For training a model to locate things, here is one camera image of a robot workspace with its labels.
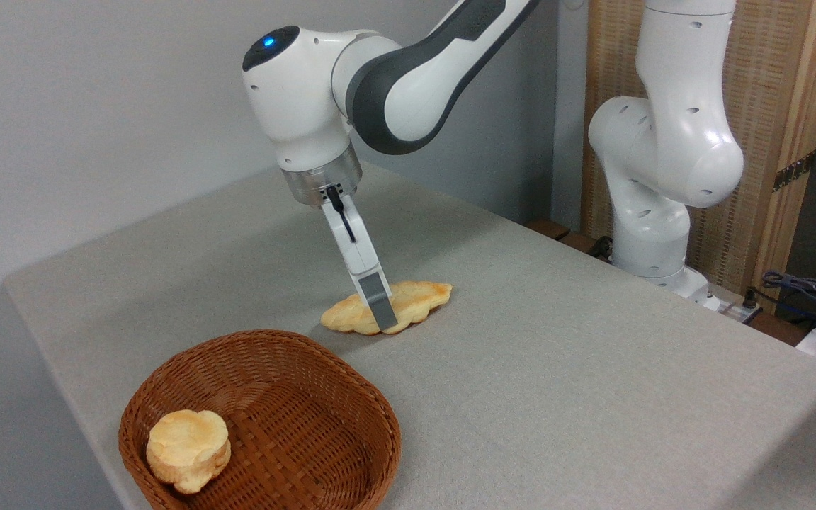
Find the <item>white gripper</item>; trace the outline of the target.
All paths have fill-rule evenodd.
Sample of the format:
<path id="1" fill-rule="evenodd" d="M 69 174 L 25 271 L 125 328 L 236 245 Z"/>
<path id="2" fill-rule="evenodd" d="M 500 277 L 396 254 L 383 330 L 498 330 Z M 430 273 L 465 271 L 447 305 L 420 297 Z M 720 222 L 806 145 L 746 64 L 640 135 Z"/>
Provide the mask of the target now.
<path id="1" fill-rule="evenodd" d="M 377 327 L 383 332 L 398 324 L 390 301 L 391 290 L 375 247 L 367 232 L 366 224 L 356 209 L 350 195 L 327 193 L 328 200 L 322 205 L 331 233 L 342 254 L 347 271 L 353 278 L 359 278 L 358 286 L 363 291 L 367 307 L 371 310 Z"/>

